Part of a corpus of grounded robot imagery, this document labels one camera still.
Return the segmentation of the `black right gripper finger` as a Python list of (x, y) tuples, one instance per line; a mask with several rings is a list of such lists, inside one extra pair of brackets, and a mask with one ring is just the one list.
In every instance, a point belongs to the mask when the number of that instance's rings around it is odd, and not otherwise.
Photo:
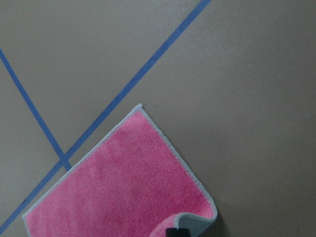
[(191, 237), (190, 230), (187, 228), (167, 228), (166, 237)]

